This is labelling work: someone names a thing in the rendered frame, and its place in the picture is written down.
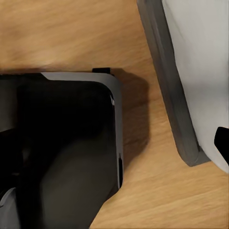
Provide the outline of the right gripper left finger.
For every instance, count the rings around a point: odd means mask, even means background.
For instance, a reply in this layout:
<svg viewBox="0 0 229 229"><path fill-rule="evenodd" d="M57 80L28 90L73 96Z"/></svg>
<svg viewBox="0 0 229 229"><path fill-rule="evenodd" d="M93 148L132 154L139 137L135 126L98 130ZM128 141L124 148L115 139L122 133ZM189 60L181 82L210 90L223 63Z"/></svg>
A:
<svg viewBox="0 0 229 229"><path fill-rule="evenodd" d="M0 184L25 145L20 127L0 132Z"/></svg>

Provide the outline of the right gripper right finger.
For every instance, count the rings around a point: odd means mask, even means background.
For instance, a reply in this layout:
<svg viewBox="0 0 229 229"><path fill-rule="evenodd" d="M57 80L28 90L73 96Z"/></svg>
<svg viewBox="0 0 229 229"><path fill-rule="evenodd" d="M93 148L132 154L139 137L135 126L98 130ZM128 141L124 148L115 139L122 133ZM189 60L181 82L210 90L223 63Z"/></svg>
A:
<svg viewBox="0 0 229 229"><path fill-rule="evenodd" d="M229 165L229 129L218 127L214 143Z"/></svg>

